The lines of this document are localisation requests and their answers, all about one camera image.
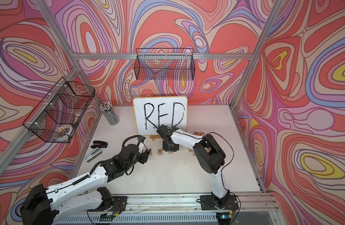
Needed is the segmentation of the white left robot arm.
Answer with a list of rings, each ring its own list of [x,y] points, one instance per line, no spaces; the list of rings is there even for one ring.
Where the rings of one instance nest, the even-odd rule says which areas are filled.
[[[83,175],[48,187],[36,185],[21,204],[22,223],[52,225],[81,211],[109,209],[113,197],[104,184],[128,174],[136,163],[145,164],[150,153],[144,143],[129,144],[114,157],[97,162]]]

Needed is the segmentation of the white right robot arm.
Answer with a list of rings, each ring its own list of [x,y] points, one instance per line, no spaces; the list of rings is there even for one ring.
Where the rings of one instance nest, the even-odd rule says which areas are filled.
[[[180,146],[192,150],[201,168],[209,174],[211,194],[199,198],[203,210],[223,210],[228,203],[234,202],[223,181],[226,154],[211,134],[198,136],[165,125],[157,128],[157,133],[163,140],[164,151],[175,152]]]

